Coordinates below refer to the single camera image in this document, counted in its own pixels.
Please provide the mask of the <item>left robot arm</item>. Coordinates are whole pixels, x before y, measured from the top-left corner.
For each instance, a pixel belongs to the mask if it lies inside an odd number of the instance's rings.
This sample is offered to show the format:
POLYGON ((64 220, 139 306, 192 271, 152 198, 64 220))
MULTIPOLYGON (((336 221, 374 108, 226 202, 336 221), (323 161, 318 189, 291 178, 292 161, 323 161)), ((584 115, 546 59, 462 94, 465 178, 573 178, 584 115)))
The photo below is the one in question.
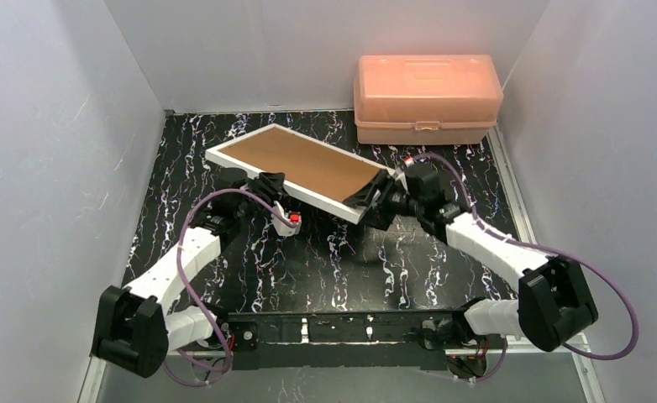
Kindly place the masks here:
POLYGON ((255 178, 240 168, 226 168, 220 189, 188 213, 177 243, 150 269, 127 285, 110 285, 101 295, 91 355, 143 378, 160 369, 171 351, 199 340, 219 343, 224 374, 231 369, 232 334, 227 313, 202 301, 191 281, 231 245, 246 217, 268 215, 278 235, 298 233, 302 219, 288 212, 286 176, 260 172, 255 178))

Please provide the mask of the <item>brown backing board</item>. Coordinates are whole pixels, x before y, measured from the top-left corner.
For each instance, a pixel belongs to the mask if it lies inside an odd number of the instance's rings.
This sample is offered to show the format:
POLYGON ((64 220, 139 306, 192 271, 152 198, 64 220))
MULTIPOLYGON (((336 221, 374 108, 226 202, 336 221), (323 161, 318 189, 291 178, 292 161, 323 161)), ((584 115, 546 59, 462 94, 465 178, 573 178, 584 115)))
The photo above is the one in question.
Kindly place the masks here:
POLYGON ((383 169, 355 154, 277 126, 246 134, 218 151, 261 172, 283 173, 287 181, 334 202, 354 195, 383 169))

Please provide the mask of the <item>white picture frame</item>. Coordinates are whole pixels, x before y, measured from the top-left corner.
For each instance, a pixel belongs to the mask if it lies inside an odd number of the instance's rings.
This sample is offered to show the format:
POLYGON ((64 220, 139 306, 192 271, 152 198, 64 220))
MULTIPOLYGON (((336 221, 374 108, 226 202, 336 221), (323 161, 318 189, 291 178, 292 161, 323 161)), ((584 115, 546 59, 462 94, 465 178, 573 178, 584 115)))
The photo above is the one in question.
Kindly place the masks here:
MULTIPOLYGON (((286 127, 283 127, 279 124, 273 123, 273 124, 267 125, 265 127, 259 128, 257 130, 254 130, 254 131, 252 131, 248 134, 256 134, 256 133, 259 133, 262 130, 265 130, 265 129, 271 128, 271 127, 275 127, 275 126, 280 127, 280 128, 286 128, 286 127)), ((292 130, 292 129, 289 129, 289 130, 291 130, 292 132, 294 132, 296 134, 300 134, 302 136, 307 136, 307 135, 299 133, 295 130, 292 130)), ((210 162, 213 162, 216 165, 220 165, 222 167, 225 167, 225 168, 229 168, 229 167, 240 168, 240 169, 246 171, 251 178, 254 178, 254 177, 257 176, 257 174, 259 174, 261 172, 261 171, 259 171, 259 169, 255 168, 253 166, 247 165, 246 163, 243 163, 241 161, 235 160, 231 157, 228 157, 227 155, 221 154, 218 151, 224 145, 232 144, 232 143, 236 142, 238 140, 238 138, 240 138, 242 136, 244 136, 244 135, 241 135, 241 136, 239 136, 235 139, 230 139, 228 141, 225 141, 225 142, 223 142, 219 145, 216 145, 216 146, 208 149, 205 153, 205 158, 206 158, 206 160, 208 160, 210 162)), ((331 147, 336 148, 336 149, 341 149, 339 147, 333 146, 332 144, 331 144, 331 147)), ((368 159, 363 158, 361 156, 359 156, 359 158, 361 158, 361 159, 363 159, 367 162, 376 164, 376 165, 381 165, 383 167, 383 169, 386 168, 382 164, 379 164, 379 163, 376 163, 374 161, 368 160, 368 159)), ((301 202, 305 202, 305 203, 307 203, 308 205, 310 205, 312 207, 316 207, 317 209, 320 209, 324 212, 328 212, 328 213, 330 213, 330 214, 332 214, 336 217, 342 218, 345 221, 351 222, 353 224, 359 223, 359 221, 360 221, 360 219, 361 219, 361 217, 362 217, 362 215, 365 211, 365 209, 363 207, 357 207, 357 208, 347 207, 343 202, 332 201, 332 200, 328 199, 325 196, 321 196, 321 195, 319 195, 319 194, 317 194, 313 191, 305 189, 301 186, 297 186, 297 185, 295 185, 295 184, 293 184, 293 183, 291 183, 290 181, 287 181, 287 180, 285 180, 285 189, 286 189, 289 196, 291 196, 295 199, 298 199, 301 202)))

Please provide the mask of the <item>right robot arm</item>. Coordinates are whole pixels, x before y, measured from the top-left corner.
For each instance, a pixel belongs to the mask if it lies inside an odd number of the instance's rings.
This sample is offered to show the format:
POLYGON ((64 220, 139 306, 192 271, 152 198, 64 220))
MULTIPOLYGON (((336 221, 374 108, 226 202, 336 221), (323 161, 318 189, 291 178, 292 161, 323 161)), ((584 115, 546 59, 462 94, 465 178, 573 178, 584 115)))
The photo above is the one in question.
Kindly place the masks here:
POLYGON ((363 207, 364 222, 375 229, 388 228, 396 216, 415 217, 424 232, 476 259, 516 291, 514 300, 475 298, 453 310, 451 331, 465 342, 514 336, 550 352, 599 317, 580 264, 517 245, 449 196, 429 165, 410 163, 395 173, 379 170, 343 203, 363 207))

